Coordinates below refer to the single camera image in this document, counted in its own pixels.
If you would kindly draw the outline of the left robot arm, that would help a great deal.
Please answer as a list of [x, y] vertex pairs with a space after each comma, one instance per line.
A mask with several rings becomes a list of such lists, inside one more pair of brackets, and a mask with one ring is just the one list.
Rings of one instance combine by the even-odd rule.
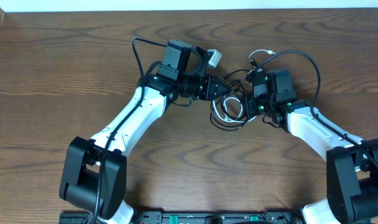
[[213, 101], [230, 87], [207, 74], [222, 55], [170, 39], [162, 60], [140, 78], [125, 108], [89, 139], [76, 137], [67, 148], [59, 196], [89, 214], [82, 223], [130, 223], [134, 209], [125, 200], [127, 159], [149, 126], [179, 97]]

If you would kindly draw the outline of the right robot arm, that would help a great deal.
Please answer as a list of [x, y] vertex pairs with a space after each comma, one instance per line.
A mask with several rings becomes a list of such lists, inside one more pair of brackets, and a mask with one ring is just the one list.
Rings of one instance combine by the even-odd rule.
[[297, 223], [359, 223], [378, 217], [378, 139], [364, 140], [339, 128], [305, 100], [298, 100], [287, 69], [251, 70], [246, 81], [250, 117], [307, 143], [326, 162], [327, 196], [301, 209]]

